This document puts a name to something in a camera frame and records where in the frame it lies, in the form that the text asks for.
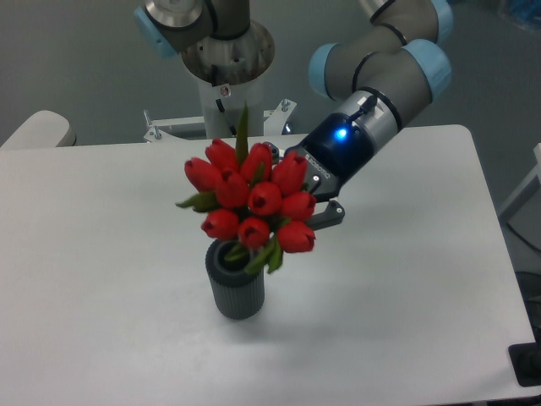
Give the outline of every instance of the blue led light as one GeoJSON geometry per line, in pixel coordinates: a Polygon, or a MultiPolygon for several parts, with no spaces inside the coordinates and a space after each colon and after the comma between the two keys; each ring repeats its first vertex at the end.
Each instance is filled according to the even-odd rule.
{"type": "Polygon", "coordinates": [[[347,138],[347,130],[346,129],[338,129],[335,132],[335,140],[344,141],[346,138],[347,138]]]}

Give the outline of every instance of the gray floor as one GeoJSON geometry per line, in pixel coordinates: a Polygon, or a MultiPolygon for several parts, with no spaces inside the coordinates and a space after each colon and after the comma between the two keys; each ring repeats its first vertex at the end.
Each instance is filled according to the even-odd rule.
{"type": "MultiPolygon", "coordinates": [[[[141,142],[143,109],[153,118],[200,115],[195,84],[180,59],[160,60],[142,41],[132,18],[141,3],[2,0],[0,145],[44,109],[67,118],[80,145],[141,142]]],[[[454,6],[455,30],[443,46],[452,85],[411,125],[468,127],[498,206],[533,167],[532,149],[541,142],[541,32],[500,19],[496,4],[454,6]]],[[[310,56],[323,43],[361,36],[369,23],[355,0],[253,1],[252,16],[276,42],[265,108],[293,99],[294,130],[308,132],[336,107],[309,89],[310,56]]],[[[537,246],[540,195],[512,219],[537,246]]],[[[505,235],[517,270],[541,269],[539,255],[505,235]]]]}

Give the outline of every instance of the ribbed vase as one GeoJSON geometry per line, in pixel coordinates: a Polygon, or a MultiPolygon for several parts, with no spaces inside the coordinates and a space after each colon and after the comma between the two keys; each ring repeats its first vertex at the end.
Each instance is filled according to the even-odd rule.
{"type": "Polygon", "coordinates": [[[226,317],[242,320],[257,313],[265,301],[264,273],[249,275],[244,271],[253,253],[244,261],[226,263],[224,256],[235,244],[237,241],[214,241],[207,250],[205,266],[218,310],[226,317]]]}

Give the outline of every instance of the tulip bouquet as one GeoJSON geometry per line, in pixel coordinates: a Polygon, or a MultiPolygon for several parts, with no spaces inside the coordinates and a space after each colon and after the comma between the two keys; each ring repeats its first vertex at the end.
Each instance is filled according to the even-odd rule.
{"type": "Polygon", "coordinates": [[[311,251],[314,230],[304,222],[314,213],[316,199],[307,191],[308,162],[296,152],[273,164],[273,147],[256,143],[248,149],[248,111],[244,109],[235,148],[214,139],[205,154],[187,161],[184,171],[198,190],[178,207],[208,213],[201,228],[220,241],[237,243],[226,254],[234,262],[256,255],[244,270],[268,273],[282,264],[283,253],[311,251]]]}

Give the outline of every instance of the red tulip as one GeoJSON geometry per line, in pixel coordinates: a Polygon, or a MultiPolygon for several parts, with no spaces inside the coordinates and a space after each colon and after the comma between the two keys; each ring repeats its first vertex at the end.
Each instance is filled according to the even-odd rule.
{"type": "Polygon", "coordinates": [[[258,142],[252,146],[250,153],[244,160],[240,168],[240,174],[246,179],[246,182],[251,182],[254,178],[255,171],[263,163],[265,171],[263,172],[263,180],[269,180],[272,169],[272,153],[271,147],[268,144],[258,142]]]}
{"type": "Polygon", "coordinates": [[[272,171],[272,182],[284,196],[289,196],[303,187],[307,168],[308,161],[304,156],[298,156],[296,151],[289,152],[272,171]]]}
{"type": "Polygon", "coordinates": [[[192,158],[184,164],[184,172],[190,183],[195,186],[199,192],[210,192],[216,188],[216,183],[220,180],[220,171],[199,158],[192,158]]]}
{"type": "Polygon", "coordinates": [[[308,192],[296,192],[281,201],[280,216],[303,222],[314,214],[315,197],[308,192]]]}
{"type": "Polygon", "coordinates": [[[212,211],[201,224],[201,229],[212,239],[228,241],[237,236],[238,216],[226,209],[212,211]]]}
{"type": "Polygon", "coordinates": [[[303,222],[290,222],[276,234],[284,252],[306,252],[314,248],[315,233],[303,222]]]}
{"type": "Polygon", "coordinates": [[[248,197],[249,209],[258,216],[269,216],[280,210],[281,191],[272,182],[256,184],[248,197]]]}
{"type": "Polygon", "coordinates": [[[227,167],[238,170],[235,149],[219,138],[212,140],[212,144],[206,147],[205,154],[210,163],[220,170],[227,167]]]}
{"type": "Polygon", "coordinates": [[[216,199],[226,209],[246,205],[250,189],[238,172],[224,169],[216,183],[216,199]]]}
{"type": "Polygon", "coordinates": [[[246,248],[258,250],[269,241],[269,225],[257,217],[248,217],[238,227],[238,239],[246,248]]]}

